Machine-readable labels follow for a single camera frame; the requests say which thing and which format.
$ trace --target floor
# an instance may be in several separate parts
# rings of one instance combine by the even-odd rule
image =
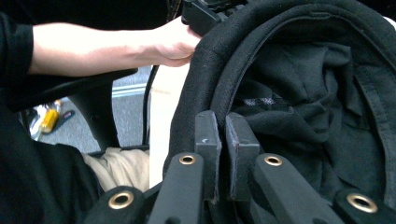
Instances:
[[[141,67],[136,74],[116,80],[113,84],[113,114],[122,147],[137,146],[142,138],[143,94],[150,67]],[[42,134],[39,141],[66,144],[89,153],[99,150],[88,124],[78,109],[62,99],[62,111],[74,110],[76,115],[50,134]]]

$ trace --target black sleeve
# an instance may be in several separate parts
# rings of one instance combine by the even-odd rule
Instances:
[[[0,86],[26,77],[33,54],[33,26],[17,24],[0,12]]]

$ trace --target person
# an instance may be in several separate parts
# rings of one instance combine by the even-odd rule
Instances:
[[[68,22],[19,23],[0,12],[0,123],[7,127],[0,130],[0,223],[80,222],[105,191],[119,185],[144,191],[149,185],[146,151],[111,148],[99,161],[73,147],[30,139],[7,109],[4,88],[36,74],[86,77],[153,64],[181,66],[200,39],[180,18],[147,30],[101,30]]]

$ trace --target yellow object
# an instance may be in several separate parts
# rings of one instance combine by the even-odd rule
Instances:
[[[53,126],[55,126],[56,120],[58,120],[58,118],[59,112],[55,109],[49,109],[38,129],[42,133],[50,133],[53,129]]]

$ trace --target brass insert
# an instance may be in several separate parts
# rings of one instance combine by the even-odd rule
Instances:
[[[113,195],[113,197],[111,197],[108,201],[108,206],[112,209],[122,209],[124,207],[127,207],[133,201],[134,195],[132,194],[132,192],[125,190]]]
[[[364,195],[351,193],[346,196],[346,199],[352,206],[363,212],[375,213],[378,211],[378,207],[376,206],[375,202]]]
[[[275,156],[268,156],[265,157],[265,162],[267,162],[268,164],[272,165],[272,166],[280,166],[282,164],[282,160],[278,157]]]
[[[190,155],[182,156],[178,160],[183,165],[191,165],[191,164],[195,163],[195,161],[196,161],[195,157],[190,156]]]

